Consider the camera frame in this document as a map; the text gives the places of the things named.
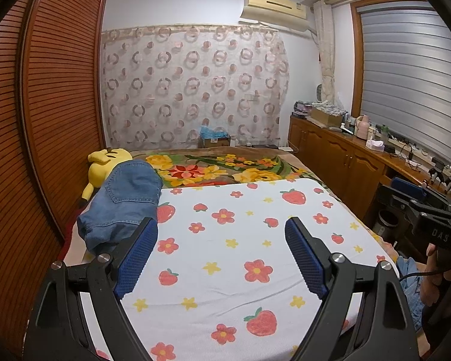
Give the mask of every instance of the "window blind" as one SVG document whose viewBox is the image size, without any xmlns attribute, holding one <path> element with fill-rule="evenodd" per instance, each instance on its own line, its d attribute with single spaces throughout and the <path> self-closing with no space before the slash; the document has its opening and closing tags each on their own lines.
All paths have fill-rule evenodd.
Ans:
<svg viewBox="0 0 451 361">
<path fill-rule="evenodd" d="M 428 2 L 358 8 L 361 113 L 451 162 L 451 32 Z"/>
</svg>

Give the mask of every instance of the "silver bolt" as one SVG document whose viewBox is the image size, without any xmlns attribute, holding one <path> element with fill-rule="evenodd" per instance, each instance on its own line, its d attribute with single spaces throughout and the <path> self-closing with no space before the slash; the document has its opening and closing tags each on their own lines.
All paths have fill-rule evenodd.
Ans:
<svg viewBox="0 0 451 361">
<path fill-rule="evenodd" d="M 109 255 L 109 254 L 100 254 L 100 255 L 97 257 L 97 260 L 98 260 L 100 263 L 108 262 L 108 261 L 110 260 L 110 255 Z"/>
<path fill-rule="evenodd" d="M 332 260 L 335 261 L 336 263 L 342 263 L 346 260 L 346 257 L 343 254 L 335 253 L 332 254 Z"/>
<path fill-rule="evenodd" d="M 381 263 L 379 263 L 379 265 L 381 266 L 381 269 L 384 270 L 391 270 L 392 268 L 392 265 L 387 260 L 381 260 Z"/>
<path fill-rule="evenodd" d="M 51 269 L 52 270 L 58 270 L 62 267 L 62 261 L 61 260 L 56 260 L 55 262 L 52 263 L 51 265 Z"/>
</svg>

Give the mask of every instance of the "folded denim jeans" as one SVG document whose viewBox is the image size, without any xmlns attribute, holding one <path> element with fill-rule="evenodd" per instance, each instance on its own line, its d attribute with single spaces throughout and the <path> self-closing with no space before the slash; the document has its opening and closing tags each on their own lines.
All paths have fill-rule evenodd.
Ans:
<svg viewBox="0 0 451 361">
<path fill-rule="evenodd" d="M 417 266 L 414 259 L 404 259 L 399 257 L 396 261 L 396 266 L 399 269 L 401 275 L 417 272 Z M 421 289 L 422 277 L 408 277 L 403 279 L 400 284 L 406 295 L 407 305 L 411 311 L 413 317 L 414 328 L 418 331 L 421 328 L 421 316 L 423 313 L 424 304 L 419 298 L 419 291 Z"/>
<path fill-rule="evenodd" d="M 111 252 L 145 217 L 157 220 L 162 179 L 148 162 L 128 160 L 114 167 L 77 219 L 78 233 L 95 255 Z"/>
</svg>

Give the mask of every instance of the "yellowed air conditioner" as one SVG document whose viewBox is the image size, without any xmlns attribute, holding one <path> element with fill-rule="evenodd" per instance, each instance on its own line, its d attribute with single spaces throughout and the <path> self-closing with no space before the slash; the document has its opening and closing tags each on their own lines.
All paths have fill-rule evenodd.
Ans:
<svg viewBox="0 0 451 361">
<path fill-rule="evenodd" d="M 244 0 L 241 17 L 306 31 L 309 29 L 307 9 L 305 5 L 291 0 Z"/>
</svg>

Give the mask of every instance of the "wooden window frame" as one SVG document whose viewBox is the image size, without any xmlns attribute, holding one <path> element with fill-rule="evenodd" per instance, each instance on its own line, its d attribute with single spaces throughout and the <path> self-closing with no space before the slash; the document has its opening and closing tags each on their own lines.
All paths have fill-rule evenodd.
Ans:
<svg viewBox="0 0 451 361">
<path fill-rule="evenodd" d="M 354 90 L 352 91 L 351 116 L 361 114 L 364 81 L 364 39 L 361 14 L 357 8 L 371 4 L 390 3 L 395 1 L 426 1 L 426 0 L 359 0 L 351 3 L 352 28 L 354 31 Z"/>
</svg>

